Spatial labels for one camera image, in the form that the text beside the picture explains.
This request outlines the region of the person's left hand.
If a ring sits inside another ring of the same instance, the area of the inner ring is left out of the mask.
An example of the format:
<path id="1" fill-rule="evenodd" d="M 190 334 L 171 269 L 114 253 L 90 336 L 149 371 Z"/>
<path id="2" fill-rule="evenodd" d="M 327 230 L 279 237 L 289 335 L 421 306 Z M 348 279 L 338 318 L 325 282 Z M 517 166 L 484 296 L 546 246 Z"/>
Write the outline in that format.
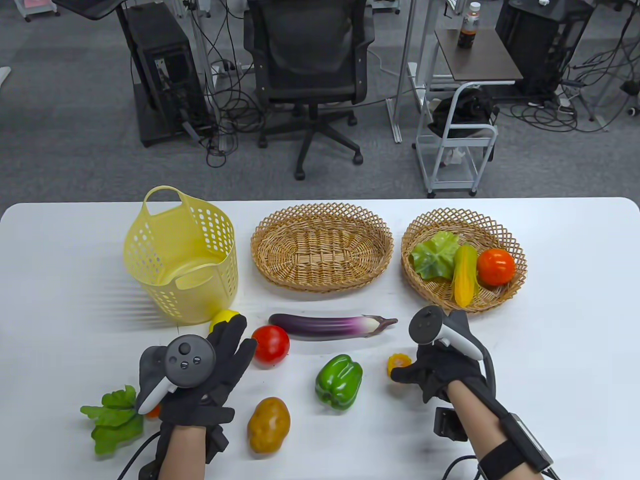
<path id="1" fill-rule="evenodd" d="M 253 360 L 258 343 L 243 338 L 247 320 L 236 315 L 208 337 L 183 334 L 167 346 L 150 346 L 139 362 L 137 413 L 161 407 L 160 420 L 174 426 L 213 427 L 235 415 L 226 401 Z"/>

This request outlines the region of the person's right hand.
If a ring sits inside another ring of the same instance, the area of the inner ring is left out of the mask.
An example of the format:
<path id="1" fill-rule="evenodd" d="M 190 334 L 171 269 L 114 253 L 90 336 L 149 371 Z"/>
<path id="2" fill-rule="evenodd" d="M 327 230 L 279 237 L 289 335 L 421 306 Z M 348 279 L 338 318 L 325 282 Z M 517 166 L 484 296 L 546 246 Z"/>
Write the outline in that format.
<path id="1" fill-rule="evenodd" d="M 454 381 L 478 379 L 495 393 L 494 379 L 487 379 L 480 364 L 486 349 L 471 334 L 466 313 L 450 315 L 435 305 L 421 308 L 410 320 L 408 333 L 416 343 L 416 360 L 409 366 L 396 366 L 390 378 L 401 384 L 416 384 L 423 402 L 437 397 L 448 402 L 447 388 Z"/>

